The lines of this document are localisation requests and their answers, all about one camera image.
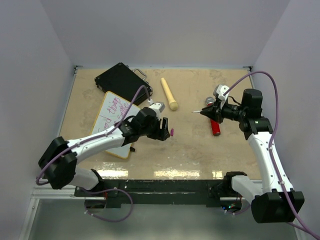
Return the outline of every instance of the beige tabletop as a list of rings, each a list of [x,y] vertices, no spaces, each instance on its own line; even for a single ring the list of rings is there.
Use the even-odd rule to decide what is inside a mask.
[[[197,113],[205,107],[218,84],[231,86],[248,72],[245,69],[142,69],[153,88],[152,99],[164,102],[162,117],[168,118],[174,135],[166,141],[141,137],[128,159],[100,152],[79,164],[95,169],[107,179],[222,179],[226,172],[243,171],[251,179],[261,179],[256,158],[237,122],[225,119],[221,135],[214,137],[210,120]],[[104,93],[94,78],[106,69],[79,69],[63,120],[60,135],[65,140],[91,133]],[[178,102],[171,111],[160,79],[165,78]],[[251,88],[249,79],[242,81],[230,95],[240,102],[243,90]],[[139,107],[147,106],[147,101]]]

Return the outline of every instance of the wooden table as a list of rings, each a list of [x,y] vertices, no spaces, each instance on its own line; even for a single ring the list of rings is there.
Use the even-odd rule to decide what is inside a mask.
[[[231,86],[247,73],[245,69],[142,69],[153,87],[154,101],[164,102],[162,117],[168,118],[174,136],[166,141],[141,137],[132,146],[128,159],[100,152],[79,165],[95,169],[111,179],[222,179],[226,172],[243,171],[251,179],[261,179],[253,151],[245,141],[237,122],[224,120],[221,135],[213,137],[210,121],[191,113],[205,107],[218,84]],[[94,78],[106,69],[79,69],[63,120],[60,135],[65,140],[78,139],[91,133],[104,93]],[[165,78],[179,104],[171,111],[160,79]],[[230,95],[239,102],[243,90],[251,88],[244,80]],[[140,107],[147,106],[145,101]]]

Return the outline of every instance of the black case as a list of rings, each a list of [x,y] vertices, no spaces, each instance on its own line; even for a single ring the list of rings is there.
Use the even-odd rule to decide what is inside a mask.
[[[152,87],[122,62],[97,76],[94,81],[96,86],[103,92],[111,91],[129,102],[131,102],[141,85],[146,86],[150,96],[153,93]],[[146,91],[142,89],[134,104],[139,105],[147,98]]]

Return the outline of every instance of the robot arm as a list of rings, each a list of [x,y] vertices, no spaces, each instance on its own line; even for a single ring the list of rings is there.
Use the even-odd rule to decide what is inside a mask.
[[[262,178],[262,189],[257,187],[245,173],[230,173],[224,177],[229,190],[238,192],[251,204],[252,215],[258,223],[292,222],[295,218],[282,190],[284,184],[290,199],[298,212],[304,203],[302,192],[295,191],[279,159],[275,143],[272,153],[281,174],[277,176],[269,152],[269,142],[273,133],[269,120],[262,116],[262,93],[256,89],[245,89],[240,105],[228,103],[229,88],[219,85],[213,92],[216,101],[203,108],[200,114],[222,123],[230,119],[239,122],[239,128],[251,146]]]
[[[162,102],[155,102],[141,109],[136,116],[127,117],[117,129],[112,126],[105,131],[68,141],[61,136],[57,137],[51,142],[38,165],[43,169],[59,153],[75,146],[45,170],[44,175],[51,187],[61,189],[66,185],[73,185],[93,192],[104,189],[104,183],[97,171],[83,169],[77,165],[101,151],[136,142],[141,136],[166,140],[170,134],[166,117],[162,119],[161,124],[161,112],[164,108]]]

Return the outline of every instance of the metal handle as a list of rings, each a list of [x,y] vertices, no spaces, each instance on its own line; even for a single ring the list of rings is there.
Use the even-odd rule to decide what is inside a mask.
[[[147,74],[145,74],[143,71],[141,71],[139,68],[135,68],[135,69],[133,69],[132,70],[132,72],[135,72],[135,71],[138,71],[139,73],[141,73],[143,76],[144,76],[144,78],[142,78],[142,80],[143,81],[146,81],[146,79],[147,79]]]

